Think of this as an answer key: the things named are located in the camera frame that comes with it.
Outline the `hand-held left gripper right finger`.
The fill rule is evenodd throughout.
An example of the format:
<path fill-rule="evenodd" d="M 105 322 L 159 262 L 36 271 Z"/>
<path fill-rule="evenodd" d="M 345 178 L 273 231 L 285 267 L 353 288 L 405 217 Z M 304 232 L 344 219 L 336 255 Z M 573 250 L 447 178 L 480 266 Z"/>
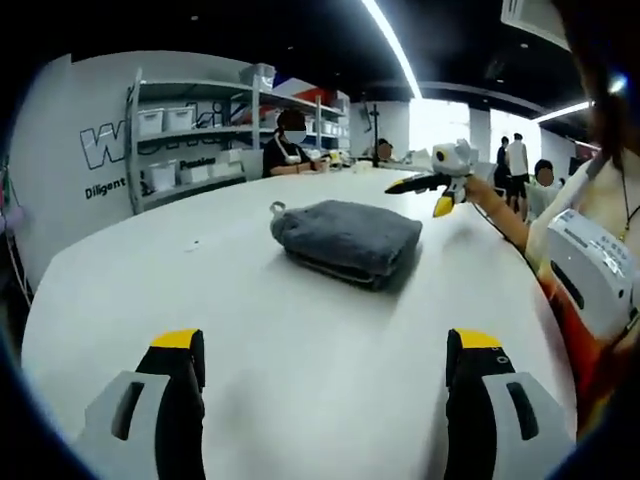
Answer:
<path fill-rule="evenodd" d="M 545 479 L 573 450 L 564 411 L 494 337 L 451 329 L 446 479 Z"/>

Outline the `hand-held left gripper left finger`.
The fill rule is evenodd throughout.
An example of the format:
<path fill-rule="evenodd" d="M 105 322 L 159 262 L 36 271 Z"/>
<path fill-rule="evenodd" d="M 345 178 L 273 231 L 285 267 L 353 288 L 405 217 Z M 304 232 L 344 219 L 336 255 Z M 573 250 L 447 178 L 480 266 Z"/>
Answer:
<path fill-rule="evenodd" d="M 204 479 L 203 332 L 155 338 L 85 409 L 84 461 L 99 479 Z"/>

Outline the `person's right hand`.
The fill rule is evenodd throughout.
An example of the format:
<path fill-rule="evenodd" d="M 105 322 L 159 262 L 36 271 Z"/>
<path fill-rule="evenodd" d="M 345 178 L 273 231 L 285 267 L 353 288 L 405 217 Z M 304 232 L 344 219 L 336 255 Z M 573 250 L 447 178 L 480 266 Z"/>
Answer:
<path fill-rule="evenodd" d="M 464 185 L 466 192 L 466 200 L 487 210 L 495 201 L 499 201 L 500 197 L 495 190 L 483 179 L 475 175 L 466 177 Z"/>

